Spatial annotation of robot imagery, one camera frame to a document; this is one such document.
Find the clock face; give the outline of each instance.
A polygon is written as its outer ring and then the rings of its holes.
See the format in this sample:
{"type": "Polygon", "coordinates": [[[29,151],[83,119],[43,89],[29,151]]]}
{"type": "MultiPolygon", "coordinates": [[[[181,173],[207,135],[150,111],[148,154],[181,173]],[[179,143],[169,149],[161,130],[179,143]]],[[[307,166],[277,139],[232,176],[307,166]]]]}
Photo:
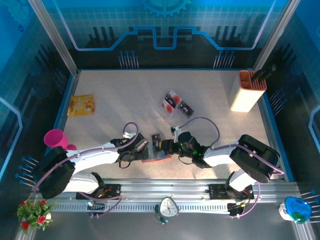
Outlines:
{"type": "Polygon", "coordinates": [[[159,212],[164,218],[172,218],[178,215],[179,210],[176,203],[170,197],[166,197],[160,203],[159,212]]]}

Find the glass wall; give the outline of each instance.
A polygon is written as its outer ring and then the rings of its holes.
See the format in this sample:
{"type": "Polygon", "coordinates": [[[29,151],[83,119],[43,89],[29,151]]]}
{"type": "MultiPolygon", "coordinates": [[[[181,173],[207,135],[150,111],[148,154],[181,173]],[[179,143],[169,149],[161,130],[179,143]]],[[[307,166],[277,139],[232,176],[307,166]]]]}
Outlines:
{"type": "Polygon", "coordinates": [[[31,187],[22,157],[43,157],[69,71],[27,0],[0,0],[0,232],[14,239],[31,187]]]}
{"type": "MultiPolygon", "coordinates": [[[[267,81],[266,93],[293,177],[301,193],[315,188],[317,195],[320,193],[319,11],[319,1],[302,0],[265,65],[277,66],[267,81]]],[[[313,226],[319,234],[320,225],[313,226]]]]}
{"type": "Polygon", "coordinates": [[[80,69],[252,68],[287,0],[43,0],[80,69]]]}

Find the beige tabletop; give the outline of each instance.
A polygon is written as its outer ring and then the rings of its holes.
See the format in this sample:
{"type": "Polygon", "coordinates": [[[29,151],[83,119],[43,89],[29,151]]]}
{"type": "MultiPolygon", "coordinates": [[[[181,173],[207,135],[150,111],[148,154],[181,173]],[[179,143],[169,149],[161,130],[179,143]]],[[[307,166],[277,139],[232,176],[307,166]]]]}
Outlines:
{"type": "MultiPolygon", "coordinates": [[[[166,93],[174,90],[194,109],[193,117],[204,116],[219,127],[221,137],[215,146],[239,140],[249,134],[268,144],[258,105],[248,113],[232,112],[228,95],[237,71],[213,70],[85,70],[81,71],[75,96],[94,94],[95,113],[68,117],[64,132],[69,143],[78,149],[100,146],[111,139],[122,138],[127,122],[136,122],[140,133],[151,142],[151,135],[161,134],[172,139],[170,126],[180,126],[188,119],[177,109],[168,116],[161,103],[166,93]]],[[[128,126],[127,132],[134,132],[128,126]]],[[[183,128],[201,145],[209,145],[217,138],[214,126],[197,119],[183,128]]],[[[127,169],[117,163],[86,169],[102,178],[189,178],[226,179],[238,170],[236,164],[224,164],[201,169],[182,164],[176,156],[170,159],[142,163],[134,161],[127,169]]]]}

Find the gear logo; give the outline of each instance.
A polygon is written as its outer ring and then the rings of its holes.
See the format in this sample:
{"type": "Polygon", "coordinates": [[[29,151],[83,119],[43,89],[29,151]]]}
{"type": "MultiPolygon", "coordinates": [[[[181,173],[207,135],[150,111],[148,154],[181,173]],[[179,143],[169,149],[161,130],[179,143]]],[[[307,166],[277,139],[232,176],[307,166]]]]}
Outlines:
{"type": "Polygon", "coordinates": [[[187,4],[191,3],[191,0],[142,0],[141,3],[150,14],[166,18],[168,15],[173,17],[174,14],[180,14],[181,10],[185,10],[187,4]]]}
{"type": "Polygon", "coordinates": [[[21,24],[28,19],[30,8],[28,0],[0,0],[0,6],[4,5],[8,8],[12,17],[21,24]]]}

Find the yellow snack bag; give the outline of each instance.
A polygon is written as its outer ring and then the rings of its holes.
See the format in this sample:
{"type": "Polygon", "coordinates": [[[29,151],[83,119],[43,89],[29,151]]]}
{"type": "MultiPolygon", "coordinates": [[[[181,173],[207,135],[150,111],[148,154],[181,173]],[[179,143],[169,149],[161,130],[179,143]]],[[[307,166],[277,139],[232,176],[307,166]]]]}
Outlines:
{"type": "Polygon", "coordinates": [[[95,112],[95,101],[94,95],[82,95],[82,96],[72,96],[71,103],[68,108],[67,115],[78,116],[93,114],[95,112]]]}

